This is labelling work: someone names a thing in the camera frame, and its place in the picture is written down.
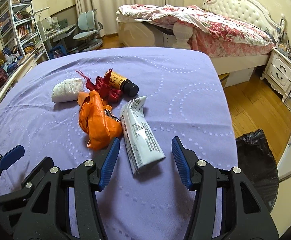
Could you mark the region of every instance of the black plastic bag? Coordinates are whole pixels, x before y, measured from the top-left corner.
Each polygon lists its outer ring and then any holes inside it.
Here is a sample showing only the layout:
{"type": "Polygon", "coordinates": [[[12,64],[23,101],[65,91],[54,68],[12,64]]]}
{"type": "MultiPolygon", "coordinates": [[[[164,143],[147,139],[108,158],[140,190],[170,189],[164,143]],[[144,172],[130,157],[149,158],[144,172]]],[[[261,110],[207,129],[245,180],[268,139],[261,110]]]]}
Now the black plastic bag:
{"type": "Polygon", "coordinates": [[[238,166],[251,181],[269,212],[275,205],[279,178],[276,160],[262,129],[236,139],[238,166]]]}

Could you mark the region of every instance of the red ribbon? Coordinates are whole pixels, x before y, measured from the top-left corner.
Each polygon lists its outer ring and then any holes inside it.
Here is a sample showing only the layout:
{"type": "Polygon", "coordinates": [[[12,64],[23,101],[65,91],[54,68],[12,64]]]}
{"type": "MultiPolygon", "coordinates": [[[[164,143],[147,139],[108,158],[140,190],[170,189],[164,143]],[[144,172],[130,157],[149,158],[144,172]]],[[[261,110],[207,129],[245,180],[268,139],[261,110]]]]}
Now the red ribbon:
{"type": "Polygon", "coordinates": [[[109,70],[109,72],[105,75],[105,78],[96,77],[95,85],[91,82],[91,78],[88,78],[85,76],[82,71],[77,71],[87,82],[86,87],[90,91],[95,90],[99,93],[100,97],[103,100],[107,100],[109,103],[117,103],[119,102],[121,96],[123,95],[123,92],[121,90],[113,88],[109,82],[110,77],[112,73],[112,69],[109,70]]]}

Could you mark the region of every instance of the white plastic package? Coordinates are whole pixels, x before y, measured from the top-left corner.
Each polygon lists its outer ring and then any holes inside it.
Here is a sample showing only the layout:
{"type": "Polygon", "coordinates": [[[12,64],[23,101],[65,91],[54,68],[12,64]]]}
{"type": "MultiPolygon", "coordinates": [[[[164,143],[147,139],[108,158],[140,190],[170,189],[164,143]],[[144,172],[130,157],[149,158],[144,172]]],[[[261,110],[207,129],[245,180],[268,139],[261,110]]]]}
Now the white plastic package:
{"type": "Polygon", "coordinates": [[[55,85],[52,91],[52,102],[61,103],[78,100],[79,93],[84,89],[81,78],[70,78],[55,85]]]}
{"type": "Polygon", "coordinates": [[[141,173],[165,158],[143,115],[146,98],[129,101],[120,112],[124,142],[133,174],[141,173]]]}

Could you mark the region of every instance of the drawer handle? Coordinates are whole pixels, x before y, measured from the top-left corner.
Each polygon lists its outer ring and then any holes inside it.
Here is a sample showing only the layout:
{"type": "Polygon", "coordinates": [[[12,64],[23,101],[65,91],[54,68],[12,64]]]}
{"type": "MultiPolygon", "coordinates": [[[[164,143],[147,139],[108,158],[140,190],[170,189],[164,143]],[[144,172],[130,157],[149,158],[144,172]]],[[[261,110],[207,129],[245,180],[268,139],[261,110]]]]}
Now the drawer handle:
{"type": "Polygon", "coordinates": [[[283,69],[284,69],[284,71],[285,71],[285,72],[287,72],[287,71],[285,70],[284,66],[281,66],[281,65],[280,65],[280,68],[283,68],[283,69]]]}
{"type": "Polygon", "coordinates": [[[280,78],[280,79],[282,79],[282,77],[279,77],[279,76],[278,76],[278,72],[277,72],[277,77],[280,78]]]}

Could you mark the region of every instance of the nightstand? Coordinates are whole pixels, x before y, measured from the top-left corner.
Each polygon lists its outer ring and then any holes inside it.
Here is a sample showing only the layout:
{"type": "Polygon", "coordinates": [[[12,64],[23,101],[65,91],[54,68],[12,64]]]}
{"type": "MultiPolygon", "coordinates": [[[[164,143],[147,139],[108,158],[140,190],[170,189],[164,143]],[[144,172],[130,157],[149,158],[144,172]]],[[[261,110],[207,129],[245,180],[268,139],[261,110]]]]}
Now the nightstand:
{"type": "Polygon", "coordinates": [[[291,91],[291,60],[279,50],[273,49],[262,77],[270,83],[271,87],[281,94],[284,102],[291,91]]]}

